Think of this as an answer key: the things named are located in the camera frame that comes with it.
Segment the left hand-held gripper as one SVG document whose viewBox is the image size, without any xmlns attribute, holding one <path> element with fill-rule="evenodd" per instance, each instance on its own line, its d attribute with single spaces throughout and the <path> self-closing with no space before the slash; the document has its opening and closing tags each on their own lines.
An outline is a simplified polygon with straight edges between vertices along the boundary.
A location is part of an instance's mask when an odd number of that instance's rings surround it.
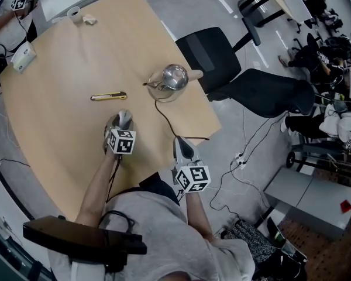
<svg viewBox="0 0 351 281">
<path fill-rule="evenodd" d="M 110 117 L 105 126 L 103 149 L 106 153 L 108 149 L 116 155 L 131 155 L 136 140 L 134 131 L 134 121 L 130 120 L 129 130 L 119 128 L 119 114 Z"/>
</svg>

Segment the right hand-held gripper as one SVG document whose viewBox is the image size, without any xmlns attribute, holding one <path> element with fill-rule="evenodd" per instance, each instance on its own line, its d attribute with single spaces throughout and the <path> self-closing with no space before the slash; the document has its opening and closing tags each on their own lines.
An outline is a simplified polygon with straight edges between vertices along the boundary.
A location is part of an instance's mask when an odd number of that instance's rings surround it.
<svg viewBox="0 0 351 281">
<path fill-rule="evenodd" d="M 201 159 L 194 160 L 198 155 L 196 146 L 188 139 L 176 136 L 173 140 L 173 157 L 175 159 L 185 158 L 182 164 L 176 164 L 172 170 L 174 185 L 180 185 L 185 193 L 197 193 L 204 191 L 211 182 L 208 166 Z"/>
</svg>

